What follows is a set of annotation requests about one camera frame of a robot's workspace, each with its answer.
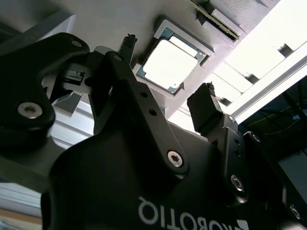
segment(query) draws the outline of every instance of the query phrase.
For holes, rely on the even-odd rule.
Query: black metal bracket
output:
[[[149,87],[136,81],[129,62],[117,52],[107,52],[101,68],[105,73],[104,83],[108,90],[101,91],[97,84],[97,88],[93,86],[90,95],[95,133],[127,125],[139,129],[140,135],[133,139],[140,148],[136,152],[146,150],[146,154],[136,158],[141,168],[145,167],[144,171],[148,172],[147,181],[151,178],[151,184],[171,185],[184,179],[189,172],[189,161]],[[178,164],[170,159],[170,152],[177,153],[173,157]],[[161,176],[153,174],[157,168]]]
[[[252,132],[244,135],[251,188],[261,197],[282,230],[305,229],[307,204],[281,166],[271,159],[263,141]]]
[[[248,200],[244,141],[238,135],[236,121],[223,114],[210,89],[210,85],[202,84],[188,98],[188,107],[195,130],[208,138],[220,152],[218,161],[221,180],[218,182],[217,194],[227,206],[235,207]]]
[[[55,113],[41,82],[49,73],[60,70],[69,59],[88,52],[88,45],[81,39],[60,33],[0,57],[3,75],[0,97],[5,98],[1,103],[5,110],[0,114],[0,146],[25,150],[34,149],[46,141]],[[55,79],[46,87],[53,88]],[[36,119],[21,115],[18,107],[22,103],[37,105],[41,115]],[[21,109],[31,113],[33,107]]]
[[[133,34],[128,34],[120,45],[118,53],[131,63],[134,46],[138,39]]]

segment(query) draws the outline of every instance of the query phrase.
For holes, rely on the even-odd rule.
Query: cable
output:
[[[285,108],[285,109],[281,110],[280,112],[284,112],[284,111],[286,111],[286,110],[288,110],[288,109],[291,109],[291,107]],[[266,116],[265,118],[262,118],[262,119],[260,119],[260,120],[257,120],[257,121],[255,121],[255,122],[249,124],[247,127],[250,127],[250,126],[252,126],[252,125],[254,125],[254,124],[256,124],[256,123],[258,123],[258,122],[260,122],[260,121],[263,121],[263,120],[267,119],[268,117],[274,116],[274,115],[275,115],[275,114],[271,114],[271,115],[269,115],[269,116]]]
[[[284,132],[284,131],[288,130],[289,128],[291,128],[292,126],[294,126],[299,121],[300,120],[294,121],[291,125],[289,125],[287,128],[284,128],[282,130],[279,130],[279,131],[276,131],[276,132],[273,132],[273,133],[264,133],[263,135],[273,135],[273,134]]]
[[[307,116],[304,114],[301,108],[295,103],[287,92],[283,92],[283,98],[293,108],[294,112],[299,115],[305,127],[307,127]]]
[[[265,114],[263,114],[262,112],[260,111],[257,111],[257,113],[259,113],[260,115],[264,116],[265,118],[267,118],[269,121],[271,121],[272,123],[274,123],[276,126],[278,126],[279,128],[281,128],[282,130],[284,130],[284,128],[278,124],[275,120],[271,119],[270,117],[266,116]]]
[[[292,114],[285,113],[284,111],[280,112],[280,111],[271,110],[271,109],[260,109],[259,111],[263,112],[263,113],[273,114],[273,115],[283,115],[283,116],[287,116],[287,117],[291,117],[291,118],[293,117]]]

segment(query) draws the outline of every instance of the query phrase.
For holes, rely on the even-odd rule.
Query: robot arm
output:
[[[135,43],[102,55],[61,33],[0,57],[0,174],[42,193],[43,229],[305,229],[302,197],[208,85],[188,99],[201,136],[166,121]],[[89,94],[94,136],[64,150],[52,104],[72,91]]]

